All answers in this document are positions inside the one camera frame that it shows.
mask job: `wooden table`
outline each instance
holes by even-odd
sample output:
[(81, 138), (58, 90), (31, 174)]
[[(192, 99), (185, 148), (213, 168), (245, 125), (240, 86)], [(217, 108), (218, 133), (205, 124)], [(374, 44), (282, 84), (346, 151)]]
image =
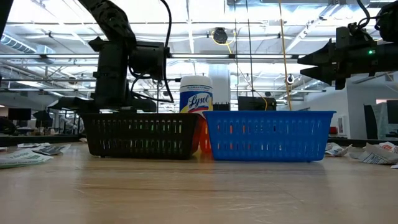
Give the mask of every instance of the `wooden table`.
[(0, 170), (0, 223), (397, 223), (398, 170), (312, 163), (101, 159), (85, 144)]

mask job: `desk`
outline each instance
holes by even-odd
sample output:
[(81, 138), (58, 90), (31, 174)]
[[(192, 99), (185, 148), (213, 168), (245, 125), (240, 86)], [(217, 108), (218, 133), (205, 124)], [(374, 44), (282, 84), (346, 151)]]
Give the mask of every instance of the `desk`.
[(85, 144), (0, 170), (1, 224), (396, 223), (398, 170), (311, 163), (101, 159)]

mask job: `warehouse ceiling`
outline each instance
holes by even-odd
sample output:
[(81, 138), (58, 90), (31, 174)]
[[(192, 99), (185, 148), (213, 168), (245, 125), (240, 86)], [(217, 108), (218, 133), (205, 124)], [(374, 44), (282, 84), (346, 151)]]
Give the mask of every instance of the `warehouse ceiling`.
[[(168, 15), (158, 0), (113, 0), (127, 14), (131, 28), (138, 40), (164, 42), (168, 26)], [(180, 54), (229, 54), (226, 45), (218, 45), (211, 38), (216, 27), (226, 29), (228, 42), (233, 54), (282, 54), (280, 38), (280, 14), (278, 1), (248, 0), (167, 0), (172, 11), (173, 26), (170, 38), (172, 53)], [(309, 54), (323, 47), (334, 38), (335, 29), (350, 22), (358, 22), (365, 15), (355, 0), (282, 0), (284, 34), (287, 54)], [(371, 16), (375, 16), (383, 4), (390, 1), (363, 0)], [(375, 39), (380, 39), (374, 30), (374, 21), (366, 27)], [(56, 53), (93, 54), (88, 41), (100, 36), (105, 38), (93, 17), (77, 0), (14, 0), (6, 30), (2, 37), (0, 53)], [(15, 41), (21, 47), (11, 45)], [(77, 78), (89, 82), (45, 83), (52, 88), (92, 88), (92, 72), (96, 70), (96, 60), (60, 59), (46, 68), (45, 63), (35, 60), (8, 60), (19, 68), (32, 71), (18, 72), (21, 77), (54, 80)], [(232, 61), (214, 60), (169, 60), (167, 75), (177, 78), (185, 75), (207, 75), (209, 67), (215, 63), (226, 63), (231, 72), (231, 87), (236, 88), (238, 74)], [(262, 63), (238, 61), (243, 73), (253, 73), (256, 88), (279, 89), (284, 86), (283, 60)], [(296, 78), (297, 85), (305, 86), (312, 82), (300, 76), (300, 69), (307, 68), (289, 62), (287, 72)], [(179, 83), (170, 82), (172, 89)], [(152, 89), (155, 84), (140, 81), (137, 88)], [(239, 87), (248, 87), (241, 77)], [(323, 88), (322, 83), (312, 88)]]

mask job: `black basket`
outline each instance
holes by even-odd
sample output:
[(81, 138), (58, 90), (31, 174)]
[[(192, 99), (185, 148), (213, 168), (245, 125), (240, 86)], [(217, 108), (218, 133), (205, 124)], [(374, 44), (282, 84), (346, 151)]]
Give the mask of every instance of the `black basket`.
[(94, 156), (189, 159), (198, 149), (199, 114), (82, 114)]

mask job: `lysol wipes container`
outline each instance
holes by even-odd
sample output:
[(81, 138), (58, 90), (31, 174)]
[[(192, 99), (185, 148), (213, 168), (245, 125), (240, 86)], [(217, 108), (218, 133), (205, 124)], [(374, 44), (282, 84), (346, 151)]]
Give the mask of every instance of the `lysol wipes container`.
[(180, 113), (198, 113), (213, 110), (211, 79), (204, 76), (187, 76), (181, 79)]

